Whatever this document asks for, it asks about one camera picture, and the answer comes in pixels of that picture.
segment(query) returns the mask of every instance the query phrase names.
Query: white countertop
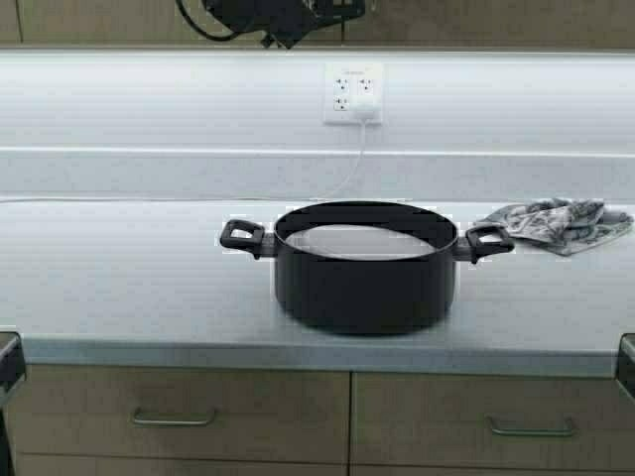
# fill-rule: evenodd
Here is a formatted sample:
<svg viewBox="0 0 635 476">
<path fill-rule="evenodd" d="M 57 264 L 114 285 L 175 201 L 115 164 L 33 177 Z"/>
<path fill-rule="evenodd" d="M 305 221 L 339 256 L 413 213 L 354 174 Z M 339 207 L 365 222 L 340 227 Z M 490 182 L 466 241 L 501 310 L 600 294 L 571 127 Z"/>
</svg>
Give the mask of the white countertop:
<svg viewBox="0 0 635 476">
<path fill-rule="evenodd" d="M 464 231 L 495 203 L 415 203 Z M 521 245 L 460 264 L 447 319 L 400 337 L 343 337 L 289 319 L 272 261 L 220 247 L 232 217 L 301 203 L 0 205 L 0 324 L 31 364 L 613 376 L 635 332 L 635 234 L 570 259 Z M 620 207 L 631 213 L 635 207 Z"/>
</svg>

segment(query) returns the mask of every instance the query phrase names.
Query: dish towel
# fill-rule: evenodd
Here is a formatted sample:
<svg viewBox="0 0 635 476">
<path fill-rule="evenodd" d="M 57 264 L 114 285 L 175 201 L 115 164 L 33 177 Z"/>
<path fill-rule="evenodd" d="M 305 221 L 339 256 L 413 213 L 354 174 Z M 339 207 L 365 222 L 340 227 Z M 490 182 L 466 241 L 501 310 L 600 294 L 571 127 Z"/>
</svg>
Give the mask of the dish towel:
<svg viewBox="0 0 635 476">
<path fill-rule="evenodd" d="M 607 210 L 603 201 L 562 198 L 505 206 L 483 222 L 500 223 L 513 238 L 561 256 L 612 241 L 633 227 L 631 215 Z"/>
</svg>

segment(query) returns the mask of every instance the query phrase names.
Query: outlet cover plate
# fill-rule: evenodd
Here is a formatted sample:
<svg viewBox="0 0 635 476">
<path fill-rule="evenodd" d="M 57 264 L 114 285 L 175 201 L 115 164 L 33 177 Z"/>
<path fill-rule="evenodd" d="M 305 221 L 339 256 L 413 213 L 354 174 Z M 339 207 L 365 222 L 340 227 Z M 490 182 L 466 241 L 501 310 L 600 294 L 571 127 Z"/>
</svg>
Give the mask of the outlet cover plate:
<svg viewBox="0 0 635 476">
<path fill-rule="evenodd" d="M 381 62 L 330 62 L 324 80 L 324 123 L 358 124 L 350 107 L 357 98 L 372 94 L 379 105 L 377 118 L 370 124 L 381 124 L 384 109 L 384 65 Z"/>
</svg>

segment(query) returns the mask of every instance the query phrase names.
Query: drawer handle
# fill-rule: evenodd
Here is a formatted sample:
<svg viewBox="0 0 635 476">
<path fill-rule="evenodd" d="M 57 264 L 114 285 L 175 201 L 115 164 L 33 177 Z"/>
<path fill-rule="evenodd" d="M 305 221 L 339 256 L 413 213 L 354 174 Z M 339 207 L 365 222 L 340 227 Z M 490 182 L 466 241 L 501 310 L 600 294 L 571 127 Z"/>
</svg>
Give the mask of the drawer handle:
<svg viewBox="0 0 635 476">
<path fill-rule="evenodd" d="M 489 428 L 497 436 L 531 436 L 535 438 L 572 438 L 575 436 L 575 423 L 571 418 L 565 418 L 565 424 L 561 429 L 524 429 L 503 427 L 495 418 L 486 418 Z"/>
<path fill-rule="evenodd" d="M 198 415 L 175 415 L 158 414 L 144 412 L 141 409 L 135 410 L 132 414 L 132 422 L 138 426 L 168 427 L 168 428 L 201 428 L 209 426 L 216 418 L 216 410 L 208 414 Z"/>
</svg>

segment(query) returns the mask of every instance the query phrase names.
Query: upper cabinet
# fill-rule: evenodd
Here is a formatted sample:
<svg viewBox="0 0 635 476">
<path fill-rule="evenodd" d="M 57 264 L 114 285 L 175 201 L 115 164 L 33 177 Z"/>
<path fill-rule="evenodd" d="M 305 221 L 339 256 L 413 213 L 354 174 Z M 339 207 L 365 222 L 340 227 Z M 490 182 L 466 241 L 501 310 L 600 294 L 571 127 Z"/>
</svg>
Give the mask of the upper cabinet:
<svg viewBox="0 0 635 476">
<path fill-rule="evenodd" d="M 203 7 L 192 17 L 227 31 Z M 263 34 L 211 44 L 191 30 L 175 0 L 0 0 L 0 42 L 32 46 L 202 46 L 261 48 Z M 635 48 L 633 0 L 366 0 L 366 15 L 315 31 L 299 47 L 604 50 Z"/>
<path fill-rule="evenodd" d="M 635 47 L 632 0 L 374 0 L 346 42 L 425 48 Z"/>
<path fill-rule="evenodd" d="M 19 3 L 27 44 L 210 45 L 186 24 L 175 0 L 19 0 Z M 185 4 L 206 31 L 219 36 L 228 33 L 204 11 L 200 0 L 186 0 Z M 247 34 L 224 45 L 255 47 L 262 37 L 261 33 Z M 316 32 L 313 40 L 338 42 L 339 29 Z"/>
<path fill-rule="evenodd" d="M 0 0 L 0 45 L 20 42 L 15 0 Z"/>
</svg>

